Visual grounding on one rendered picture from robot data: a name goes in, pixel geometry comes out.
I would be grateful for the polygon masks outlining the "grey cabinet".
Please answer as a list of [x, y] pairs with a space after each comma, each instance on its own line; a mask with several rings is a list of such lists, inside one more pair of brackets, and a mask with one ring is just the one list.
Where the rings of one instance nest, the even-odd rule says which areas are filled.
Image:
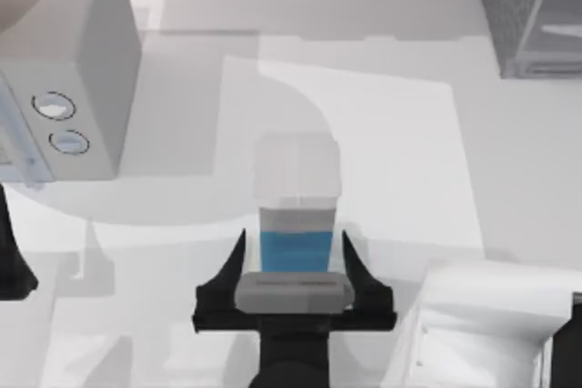
[[582, 80], [582, 0], [481, 0], [506, 79]]

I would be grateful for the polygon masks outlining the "pale microwave door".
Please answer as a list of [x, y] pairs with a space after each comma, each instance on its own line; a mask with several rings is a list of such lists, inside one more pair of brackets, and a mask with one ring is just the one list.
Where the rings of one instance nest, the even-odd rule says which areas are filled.
[[53, 181], [17, 99], [0, 73], [0, 182], [38, 190]]

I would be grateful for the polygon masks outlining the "large round microwave knob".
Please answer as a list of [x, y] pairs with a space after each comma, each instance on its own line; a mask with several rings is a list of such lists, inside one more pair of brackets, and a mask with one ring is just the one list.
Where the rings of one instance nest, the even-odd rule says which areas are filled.
[[34, 95], [31, 104], [38, 114], [53, 121], [70, 119], [76, 113], [75, 103], [66, 95], [54, 91]]

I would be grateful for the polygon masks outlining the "pale microwave oven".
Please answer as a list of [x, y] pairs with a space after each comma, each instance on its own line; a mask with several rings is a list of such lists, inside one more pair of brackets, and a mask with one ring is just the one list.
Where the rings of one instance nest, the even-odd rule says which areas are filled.
[[[130, 0], [0, 0], [0, 73], [11, 87], [54, 182], [113, 179], [125, 144], [141, 61]], [[34, 95], [58, 92], [70, 119], [36, 112]], [[52, 133], [76, 130], [90, 148], [58, 153]]]

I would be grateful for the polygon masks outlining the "white and blue cup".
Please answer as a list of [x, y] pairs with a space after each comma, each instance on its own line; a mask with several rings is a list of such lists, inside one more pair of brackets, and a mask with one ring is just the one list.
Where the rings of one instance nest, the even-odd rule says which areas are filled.
[[341, 153], [333, 135], [261, 137], [254, 161], [261, 270], [326, 272], [341, 194]]

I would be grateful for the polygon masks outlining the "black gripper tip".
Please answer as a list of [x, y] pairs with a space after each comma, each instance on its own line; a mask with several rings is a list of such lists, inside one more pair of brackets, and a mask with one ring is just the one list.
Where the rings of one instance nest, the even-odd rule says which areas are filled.
[[38, 285], [17, 245], [5, 189], [0, 184], [0, 301], [23, 301]]

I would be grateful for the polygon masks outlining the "pale grey rounded box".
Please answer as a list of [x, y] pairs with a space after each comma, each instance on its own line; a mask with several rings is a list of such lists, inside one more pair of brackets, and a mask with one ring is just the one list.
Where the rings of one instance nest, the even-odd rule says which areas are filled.
[[236, 308], [249, 314], [338, 314], [355, 301], [345, 275], [333, 272], [244, 274], [235, 290]]

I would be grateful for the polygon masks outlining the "small round microwave knob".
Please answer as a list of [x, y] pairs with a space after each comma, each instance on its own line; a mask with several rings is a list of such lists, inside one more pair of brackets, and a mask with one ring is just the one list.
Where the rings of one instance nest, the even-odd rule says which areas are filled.
[[65, 130], [48, 136], [49, 144], [60, 154], [81, 155], [90, 148], [87, 137], [76, 130]]

